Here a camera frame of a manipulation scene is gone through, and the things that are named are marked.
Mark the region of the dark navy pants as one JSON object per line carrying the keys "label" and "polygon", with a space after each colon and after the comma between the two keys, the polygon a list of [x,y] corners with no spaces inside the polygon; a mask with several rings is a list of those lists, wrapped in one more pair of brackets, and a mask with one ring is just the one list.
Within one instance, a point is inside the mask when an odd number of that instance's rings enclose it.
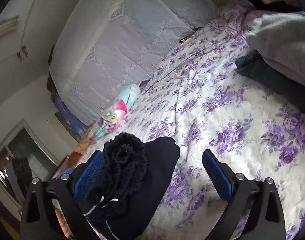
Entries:
{"label": "dark navy pants", "polygon": [[170,137],[144,143],[121,133],[106,142],[101,152],[103,168],[79,207],[106,239],[136,239],[167,191],[180,148]]}

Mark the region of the orange brown pillow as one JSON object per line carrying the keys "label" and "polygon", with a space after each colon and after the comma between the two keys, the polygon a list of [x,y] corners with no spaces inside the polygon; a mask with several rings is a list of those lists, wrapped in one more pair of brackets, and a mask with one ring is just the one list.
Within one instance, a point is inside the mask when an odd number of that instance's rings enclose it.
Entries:
{"label": "orange brown pillow", "polygon": [[55,174],[52,176],[52,179],[55,179],[61,172],[64,172],[68,168],[75,168],[80,158],[86,153],[86,150],[91,146],[96,144],[95,140],[89,138],[89,133],[93,128],[91,124],[86,130],[84,135],[81,137],[80,141],[77,144],[77,147],[73,150],[71,154],[68,154],[63,162],[60,164],[59,168],[56,170]]}

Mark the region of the blue patterned cloth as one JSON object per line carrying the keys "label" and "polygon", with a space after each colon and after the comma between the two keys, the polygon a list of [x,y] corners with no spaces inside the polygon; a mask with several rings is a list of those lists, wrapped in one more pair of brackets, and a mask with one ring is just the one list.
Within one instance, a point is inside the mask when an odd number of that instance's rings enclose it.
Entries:
{"label": "blue patterned cloth", "polygon": [[58,110],[55,116],[72,137],[79,142],[88,127],[70,112],[58,93],[55,94],[53,103]]}

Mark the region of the folded teal pink floral quilt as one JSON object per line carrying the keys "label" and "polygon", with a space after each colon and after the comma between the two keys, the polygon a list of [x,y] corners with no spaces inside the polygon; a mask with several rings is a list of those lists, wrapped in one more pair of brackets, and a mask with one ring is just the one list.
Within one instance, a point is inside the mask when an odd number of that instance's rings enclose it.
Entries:
{"label": "folded teal pink floral quilt", "polygon": [[97,141],[106,137],[117,128],[120,121],[134,105],[140,93],[140,87],[135,84],[128,85],[121,90],[110,107],[93,124],[88,134],[90,144],[96,144]]}

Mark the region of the purple floral bed sheet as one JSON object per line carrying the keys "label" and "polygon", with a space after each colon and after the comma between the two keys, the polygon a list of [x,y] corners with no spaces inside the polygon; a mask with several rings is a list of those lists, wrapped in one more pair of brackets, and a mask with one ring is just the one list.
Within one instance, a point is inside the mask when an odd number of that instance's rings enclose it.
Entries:
{"label": "purple floral bed sheet", "polygon": [[280,196],[286,239],[305,225],[305,114],[269,88],[240,75],[249,52],[246,32],[261,16],[248,1],[228,4],[217,18],[171,50],[116,130],[143,142],[171,137],[180,148],[170,185],[140,239],[204,239],[226,207],[201,162],[210,149],[248,179],[271,177]]}

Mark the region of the grey blanket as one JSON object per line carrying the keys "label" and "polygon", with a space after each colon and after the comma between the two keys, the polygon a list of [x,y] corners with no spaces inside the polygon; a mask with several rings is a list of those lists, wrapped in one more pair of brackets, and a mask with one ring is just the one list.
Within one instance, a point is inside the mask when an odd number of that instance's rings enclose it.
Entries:
{"label": "grey blanket", "polygon": [[305,16],[264,14],[251,22],[246,41],[270,67],[305,86]]}

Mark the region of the white lace covered headboard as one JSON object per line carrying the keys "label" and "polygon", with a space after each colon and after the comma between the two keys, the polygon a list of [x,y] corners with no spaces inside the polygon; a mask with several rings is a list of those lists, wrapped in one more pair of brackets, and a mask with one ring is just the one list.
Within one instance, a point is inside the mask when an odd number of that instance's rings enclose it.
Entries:
{"label": "white lace covered headboard", "polygon": [[212,0],[80,0],[50,66],[61,100],[91,124],[123,87],[150,79],[162,58],[216,12]]}

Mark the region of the window with white frame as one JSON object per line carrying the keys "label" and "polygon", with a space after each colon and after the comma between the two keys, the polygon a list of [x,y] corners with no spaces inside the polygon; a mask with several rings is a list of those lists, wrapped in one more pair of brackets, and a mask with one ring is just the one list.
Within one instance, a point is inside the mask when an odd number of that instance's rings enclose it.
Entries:
{"label": "window with white frame", "polygon": [[24,119],[18,122],[0,143],[0,185],[17,206],[20,206],[20,202],[10,185],[6,165],[12,159],[19,158],[26,158],[32,177],[39,177],[43,181],[55,174],[59,164],[28,123]]}

